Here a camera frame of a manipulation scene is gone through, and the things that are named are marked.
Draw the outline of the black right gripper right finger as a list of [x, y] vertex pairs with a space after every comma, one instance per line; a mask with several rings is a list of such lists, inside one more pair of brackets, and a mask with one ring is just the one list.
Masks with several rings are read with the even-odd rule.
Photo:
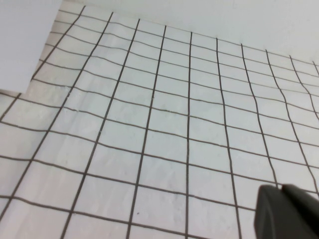
[[284, 184], [283, 193], [296, 205], [300, 207], [318, 207], [319, 201], [293, 184]]

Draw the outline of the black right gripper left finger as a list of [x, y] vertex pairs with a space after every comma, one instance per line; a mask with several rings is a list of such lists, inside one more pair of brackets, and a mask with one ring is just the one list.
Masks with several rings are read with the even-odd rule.
[[319, 207], [300, 207], [274, 186], [258, 191], [254, 219], [258, 239], [317, 239]]

